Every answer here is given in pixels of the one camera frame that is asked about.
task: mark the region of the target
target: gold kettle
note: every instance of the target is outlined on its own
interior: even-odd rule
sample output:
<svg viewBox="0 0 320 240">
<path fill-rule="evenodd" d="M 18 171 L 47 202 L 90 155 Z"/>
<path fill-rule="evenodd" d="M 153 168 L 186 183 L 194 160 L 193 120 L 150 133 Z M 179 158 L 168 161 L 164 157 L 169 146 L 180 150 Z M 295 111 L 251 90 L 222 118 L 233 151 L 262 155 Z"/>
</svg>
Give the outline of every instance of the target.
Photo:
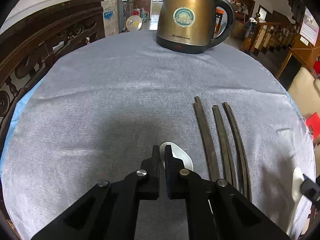
<svg viewBox="0 0 320 240">
<path fill-rule="evenodd" d="M 216 8 L 227 13 L 227 25 L 213 37 Z M 227 0 L 164 0 L 157 31 L 157 43 L 174 51 L 199 54 L 223 42 L 231 33 L 235 16 Z"/>
</svg>

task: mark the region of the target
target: white spoon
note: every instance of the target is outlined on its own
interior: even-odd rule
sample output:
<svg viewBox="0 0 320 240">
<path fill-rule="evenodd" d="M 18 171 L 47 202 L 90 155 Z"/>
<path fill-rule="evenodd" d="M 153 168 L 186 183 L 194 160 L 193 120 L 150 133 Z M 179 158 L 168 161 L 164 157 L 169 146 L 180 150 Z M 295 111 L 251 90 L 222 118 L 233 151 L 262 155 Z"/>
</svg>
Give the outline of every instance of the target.
<svg viewBox="0 0 320 240">
<path fill-rule="evenodd" d="M 181 159 L 183 161 L 185 169 L 193 171 L 193 163 L 192 163 L 190 156 L 184 150 L 182 150 L 178 145 L 176 145 L 172 142 L 165 142 L 160 146 L 160 157 L 161 157 L 161 161 L 162 161 L 162 165 L 163 165 L 164 169 L 165 169 L 164 148 L 168 144 L 171 145 L 172 156 L 174 158 Z"/>
<path fill-rule="evenodd" d="M 296 167 L 294 169 L 294 171 L 293 171 L 293 176 L 292 176 L 292 192 L 291 192 L 291 195 L 292 195 L 292 199 L 293 199 L 293 202 L 294 202 L 294 207 L 293 207 L 293 210 L 292 210 L 292 213 L 291 213 L 291 218 L 290 218 L 290 221 L 289 221 L 289 225 L 288 225 L 287 231 L 286 231 L 286 234 L 288 236 L 290 235 L 290 232 L 291 232 L 291 229 L 292 229 L 292 225 L 293 225 L 294 216 L 296 214 L 299 201 L 300 201 L 300 199 L 302 197 L 302 194 L 300 192 L 300 187 L 301 187 L 301 184 L 303 183 L 303 181 L 304 181 L 303 174 L 302 174 L 300 168 Z"/>
</svg>

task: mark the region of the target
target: kettle base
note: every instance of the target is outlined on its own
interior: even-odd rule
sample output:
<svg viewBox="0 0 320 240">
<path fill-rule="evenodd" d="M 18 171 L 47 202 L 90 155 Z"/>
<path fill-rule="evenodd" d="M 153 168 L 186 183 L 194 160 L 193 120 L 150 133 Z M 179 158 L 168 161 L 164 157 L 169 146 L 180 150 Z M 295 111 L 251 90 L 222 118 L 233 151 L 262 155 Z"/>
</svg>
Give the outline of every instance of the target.
<svg viewBox="0 0 320 240">
<path fill-rule="evenodd" d="M 166 39 L 157 36 L 157 44 L 163 48 L 170 49 L 176 52 L 187 53 L 187 54 L 201 54 L 204 53 L 208 46 L 195 46 L 174 41 L 168 41 Z"/>
</svg>

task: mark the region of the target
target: white fan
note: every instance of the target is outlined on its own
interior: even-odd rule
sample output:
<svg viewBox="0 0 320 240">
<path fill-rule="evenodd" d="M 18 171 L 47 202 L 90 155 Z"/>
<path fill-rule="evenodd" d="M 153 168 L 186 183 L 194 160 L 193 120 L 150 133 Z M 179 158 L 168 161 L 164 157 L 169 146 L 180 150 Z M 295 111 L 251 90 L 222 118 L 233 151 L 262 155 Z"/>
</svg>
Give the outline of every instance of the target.
<svg viewBox="0 0 320 240">
<path fill-rule="evenodd" d="M 142 19 L 138 15 L 132 15 L 127 19 L 125 26 L 130 32 L 138 31 L 142 26 Z"/>
</svg>

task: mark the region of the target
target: kettle label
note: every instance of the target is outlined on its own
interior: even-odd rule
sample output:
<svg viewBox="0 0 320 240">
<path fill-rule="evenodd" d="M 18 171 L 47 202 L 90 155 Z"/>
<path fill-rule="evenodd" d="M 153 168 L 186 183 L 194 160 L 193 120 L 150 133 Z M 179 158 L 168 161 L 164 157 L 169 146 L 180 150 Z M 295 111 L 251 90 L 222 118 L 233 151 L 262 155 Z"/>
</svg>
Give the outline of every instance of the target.
<svg viewBox="0 0 320 240">
<path fill-rule="evenodd" d="M 173 20 L 182 27 L 191 26 L 195 22 L 195 14 L 188 8 L 178 8 L 173 14 Z"/>
</svg>

